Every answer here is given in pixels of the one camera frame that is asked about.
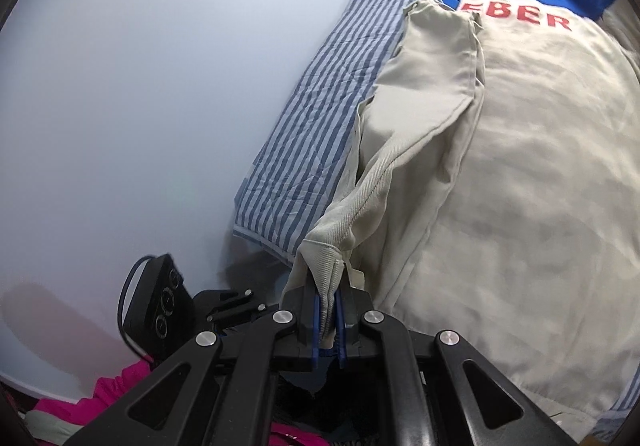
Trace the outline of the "beige and blue KEBER jacket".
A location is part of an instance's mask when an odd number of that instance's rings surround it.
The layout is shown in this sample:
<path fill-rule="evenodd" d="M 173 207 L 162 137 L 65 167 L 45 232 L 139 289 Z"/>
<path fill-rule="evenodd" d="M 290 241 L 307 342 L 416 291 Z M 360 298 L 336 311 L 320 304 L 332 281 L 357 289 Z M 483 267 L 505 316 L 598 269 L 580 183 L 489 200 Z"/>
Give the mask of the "beige and blue KEBER jacket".
<path fill-rule="evenodd" d="M 288 280 L 460 332 L 551 412 L 639 361 L 639 19 L 627 0 L 415 0 Z"/>

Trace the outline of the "pink garment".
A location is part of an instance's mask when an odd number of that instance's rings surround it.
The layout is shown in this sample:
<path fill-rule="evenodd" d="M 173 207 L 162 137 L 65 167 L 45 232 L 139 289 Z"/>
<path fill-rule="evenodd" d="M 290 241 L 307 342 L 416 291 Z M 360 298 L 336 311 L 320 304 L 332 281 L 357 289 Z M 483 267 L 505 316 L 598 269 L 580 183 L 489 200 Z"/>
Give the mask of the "pink garment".
<path fill-rule="evenodd" d="M 202 362 L 153 372 L 140 360 L 77 403 L 43 398 L 24 425 L 39 445 L 209 445 L 227 392 Z"/>

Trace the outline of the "striped blue white bed quilt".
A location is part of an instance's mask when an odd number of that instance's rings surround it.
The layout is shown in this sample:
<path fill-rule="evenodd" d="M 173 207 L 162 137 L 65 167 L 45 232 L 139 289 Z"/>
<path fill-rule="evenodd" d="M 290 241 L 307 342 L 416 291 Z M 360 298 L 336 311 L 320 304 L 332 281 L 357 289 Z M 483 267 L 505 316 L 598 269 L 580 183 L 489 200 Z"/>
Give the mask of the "striped blue white bed quilt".
<path fill-rule="evenodd" d="M 398 43 L 412 1 L 350 0 L 236 193 L 236 236 L 293 262 L 331 202 L 357 106 Z"/>

